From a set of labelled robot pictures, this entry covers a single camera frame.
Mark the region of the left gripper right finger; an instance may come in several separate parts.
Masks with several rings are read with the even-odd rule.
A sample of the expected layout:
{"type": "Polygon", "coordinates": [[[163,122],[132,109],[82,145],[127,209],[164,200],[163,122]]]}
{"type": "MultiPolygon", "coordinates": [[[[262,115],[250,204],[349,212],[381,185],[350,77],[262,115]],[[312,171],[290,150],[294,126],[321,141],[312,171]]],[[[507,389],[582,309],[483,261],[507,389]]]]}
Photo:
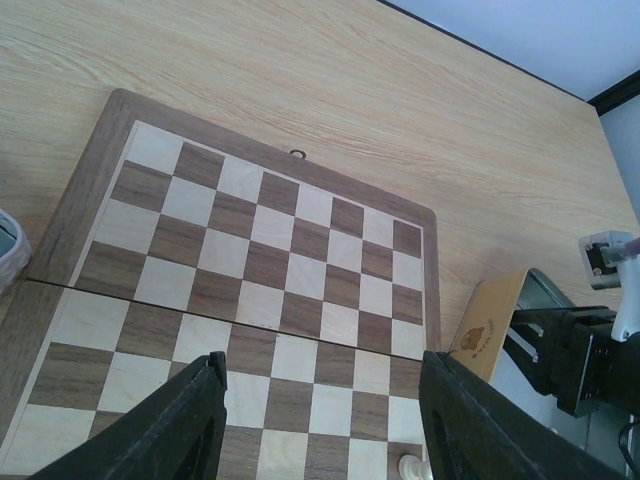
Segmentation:
{"type": "Polygon", "coordinates": [[[419,404],[435,479],[623,479],[451,355],[423,353],[419,404]]]}

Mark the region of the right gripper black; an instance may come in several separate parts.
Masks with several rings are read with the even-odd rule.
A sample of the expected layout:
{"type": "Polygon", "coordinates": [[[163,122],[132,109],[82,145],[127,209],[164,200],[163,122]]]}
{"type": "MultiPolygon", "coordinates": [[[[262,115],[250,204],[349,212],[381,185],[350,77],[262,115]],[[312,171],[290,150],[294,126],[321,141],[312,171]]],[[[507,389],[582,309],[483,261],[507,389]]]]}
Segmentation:
{"type": "Polygon", "coordinates": [[[630,343],[611,336],[604,306],[516,310],[510,322],[535,353],[507,338],[504,349],[536,392],[575,418],[611,405],[630,411],[630,343]]]}

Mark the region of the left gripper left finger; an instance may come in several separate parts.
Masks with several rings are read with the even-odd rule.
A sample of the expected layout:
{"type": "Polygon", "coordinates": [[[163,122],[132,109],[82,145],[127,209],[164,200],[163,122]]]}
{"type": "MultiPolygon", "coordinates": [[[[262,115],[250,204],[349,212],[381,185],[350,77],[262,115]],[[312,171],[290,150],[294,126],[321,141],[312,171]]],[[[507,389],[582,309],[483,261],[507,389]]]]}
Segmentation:
{"type": "Polygon", "coordinates": [[[226,356],[194,360],[110,427],[33,479],[215,479],[226,426],[226,356]]]}

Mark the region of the light chess piece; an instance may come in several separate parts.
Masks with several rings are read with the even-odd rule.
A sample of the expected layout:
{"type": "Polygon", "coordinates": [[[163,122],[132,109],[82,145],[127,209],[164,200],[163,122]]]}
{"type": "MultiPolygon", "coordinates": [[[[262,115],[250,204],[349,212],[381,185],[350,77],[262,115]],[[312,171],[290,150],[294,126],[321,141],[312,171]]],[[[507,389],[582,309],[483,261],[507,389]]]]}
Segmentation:
{"type": "Polygon", "coordinates": [[[403,455],[398,462],[398,473],[402,480],[433,480],[429,460],[421,460],[415,455],[403,455]]]}

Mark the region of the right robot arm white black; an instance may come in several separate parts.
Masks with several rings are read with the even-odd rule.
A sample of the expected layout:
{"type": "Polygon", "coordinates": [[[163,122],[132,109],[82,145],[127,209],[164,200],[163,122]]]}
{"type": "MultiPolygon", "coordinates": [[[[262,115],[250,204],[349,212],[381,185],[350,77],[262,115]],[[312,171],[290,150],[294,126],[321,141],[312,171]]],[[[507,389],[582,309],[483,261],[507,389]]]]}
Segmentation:
{"type": "Polygon", "coordinates": [[[576,418],[612,405],[639,414],[639,257],[615,265],[624,294],[604,306],[516,310],[510,327],[535,349],[508,337],[504,349],[529,384],[576,418]]]}

